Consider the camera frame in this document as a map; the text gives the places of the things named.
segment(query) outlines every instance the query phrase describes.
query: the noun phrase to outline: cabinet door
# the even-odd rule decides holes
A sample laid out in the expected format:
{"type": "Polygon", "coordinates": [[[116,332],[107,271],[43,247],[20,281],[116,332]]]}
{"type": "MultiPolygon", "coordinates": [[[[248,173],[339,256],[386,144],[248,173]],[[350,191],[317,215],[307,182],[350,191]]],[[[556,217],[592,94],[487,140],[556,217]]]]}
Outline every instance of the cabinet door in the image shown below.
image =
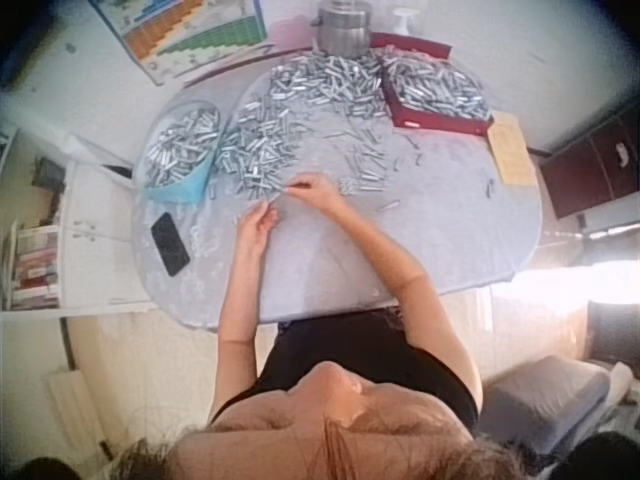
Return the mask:
{"type": "Polygon", "coordinates": [[[558,218],[613,200],[596,151],[582,140],[540,167],[558,218]]]}
{"type": "Polygon", "coordinates": [[[638,191],[638,157],[622,122],[615,117],[591,135],[614,198],[638,191]]]}
{"type": "Polygon", "coordinates": [[[62,305],[147,302],[129,242],[67,230],[62,249],[62,305]]]}
{"type": "Polygon", "coordinates": [[[65,228],[131,240],[133,192],[113,182],[98,168],[77,163],[69,185],[65,228]]]}
{"type": "Polygon", "coordinates": [[[631,146],[636,149],[636,155],[640,157],[640,103],[633,105],[620,114],[620,121],[627,131],[631,146]]]}

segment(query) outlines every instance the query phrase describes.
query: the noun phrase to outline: yellow paper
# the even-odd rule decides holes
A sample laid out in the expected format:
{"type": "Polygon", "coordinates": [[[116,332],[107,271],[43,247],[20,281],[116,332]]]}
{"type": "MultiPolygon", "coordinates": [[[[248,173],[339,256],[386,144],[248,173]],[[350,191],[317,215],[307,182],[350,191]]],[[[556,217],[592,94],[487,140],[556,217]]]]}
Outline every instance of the yellow paper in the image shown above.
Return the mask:
{"type": "Polygon", "coordinates": [[[527,152],[527,143],[515,115],[493,114],[494,123],[487,132],[502,183],[537,185],[536,171],[527,152]]]}

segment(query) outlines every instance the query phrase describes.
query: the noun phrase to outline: colorful chart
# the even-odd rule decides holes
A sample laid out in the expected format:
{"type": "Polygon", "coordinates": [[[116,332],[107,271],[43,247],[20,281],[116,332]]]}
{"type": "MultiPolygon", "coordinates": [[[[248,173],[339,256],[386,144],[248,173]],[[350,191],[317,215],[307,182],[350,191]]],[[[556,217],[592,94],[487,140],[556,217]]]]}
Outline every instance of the colorful chart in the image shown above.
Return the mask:
{"type": "Polygon", "coordinates": [[[258,0],[91,0],[156,84],[262,42],[258,0]]]}

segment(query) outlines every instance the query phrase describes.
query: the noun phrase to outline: table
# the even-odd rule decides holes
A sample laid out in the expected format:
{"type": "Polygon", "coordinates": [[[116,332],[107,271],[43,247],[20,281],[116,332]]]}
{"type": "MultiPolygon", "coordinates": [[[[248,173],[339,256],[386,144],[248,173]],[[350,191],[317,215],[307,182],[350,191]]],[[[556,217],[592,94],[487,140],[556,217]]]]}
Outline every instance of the table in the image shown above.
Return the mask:
{"type": "MultiPolygon", "coordinates": [[[[256,87],[256,78],[277,61],[226,72],[172,102],[205,99],[230,113],[247,90],[256,87]]],[[[340,143],[349,137],[322,139],[327,132],[345,128],[346,120],[331,118],[331,112],[324,115],[328,117],[318,122],[324,126],[303,140],[300,162],[290,175],[304,170],[334,178],[348,175],[336,149],[345,148],[347,144],[340,143]]],[[[388,155],[403,158],[402,167],[393,173],[385,192],[363,192],[347,200],[422,262],[440,294],[508,280],[527,262],[540,234],[539,190],[503,185],[483,138],[396,129],[387,118],[375,119],[372,128],[384,139],[388,155]],[[420,166],[406,136],[423,153],[420,166]],[[377,211],[393,200],[400,200],[400,206],[377,211]]],[[[136,267],[151,299],[182,324],[216,328],[233,254],[235,219],[249,204],[233,194],[230,177],[210,181],[216,183],[217,198],[205,196],[197,206],[156,204],[139,194],[132,242],[136,267]],[[166,274],[150,233],[165,211],[173,216],[191,257],[174,278],[166,274]]],[[[275,206],[282,220],[266,254],[261,323],[373,308],[393,300],[335,225],[286,196],[275,206]]]]}

